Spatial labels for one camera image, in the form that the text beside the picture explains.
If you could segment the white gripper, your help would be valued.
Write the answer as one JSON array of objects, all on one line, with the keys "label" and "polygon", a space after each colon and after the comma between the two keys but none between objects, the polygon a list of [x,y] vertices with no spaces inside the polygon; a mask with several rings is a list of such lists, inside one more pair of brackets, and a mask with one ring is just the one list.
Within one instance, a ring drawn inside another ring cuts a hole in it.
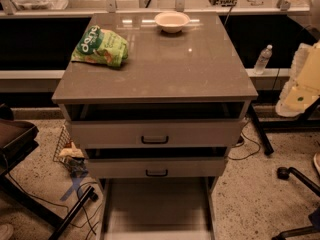
[{"label": "white gripper", "polygon": [[320,42],[301,43],[294,54],[289,80],[285,83],[275,111],[282,117],[304,113],[320,97]]}]

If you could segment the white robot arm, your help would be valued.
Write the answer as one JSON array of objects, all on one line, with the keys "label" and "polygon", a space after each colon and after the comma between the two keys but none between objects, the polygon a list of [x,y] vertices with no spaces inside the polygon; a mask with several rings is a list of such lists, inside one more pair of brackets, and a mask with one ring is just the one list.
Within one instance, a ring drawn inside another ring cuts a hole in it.
[{"label": "white robot arm", "polygon": [[[319,29],[320,0],[284,0],[310,6],[311,26]],[[283,86],[275,111],[279,116],[295,117],[304,113],[320,97],[320,41],[301,43],[290,69],[290,78]]]}]

